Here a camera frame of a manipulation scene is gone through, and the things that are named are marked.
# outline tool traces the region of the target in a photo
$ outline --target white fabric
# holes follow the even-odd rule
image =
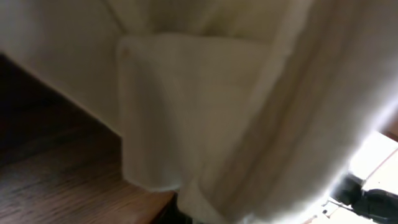
[[[0,49],[121,134],[127,180],[181,188],[179,207],[209,223],[281,223],[395,107],[397,11],[393,0],[2,0]]]

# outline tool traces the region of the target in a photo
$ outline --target black object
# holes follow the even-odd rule
[[[380,224],[398,224],[398,195],[381,189],[363,191],[363,180],[347,174],[331,197],[352,212]]]
[[[177,194],[151,221],[151,224],[192,224],[192,218],[181,213],[177,208]]]

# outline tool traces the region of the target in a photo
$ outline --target wooden floor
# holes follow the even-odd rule
[[[172,194],[120,168],[115,134],[0,57],[0,224],[149,223]]]

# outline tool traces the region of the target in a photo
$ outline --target wooden surface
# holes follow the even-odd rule
[[[391,125],[388,127],[386,136],[398,141],[398,114],[391,121]]]
[[[0,223],[149,223],[172,194],[121,177],[120,139],[0,57]]]

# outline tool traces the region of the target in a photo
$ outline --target white cloth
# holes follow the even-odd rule
[[[3,0],[0,48],[123,137],[127,180],[289,222],[398,92],[398,2],[312,2]]]

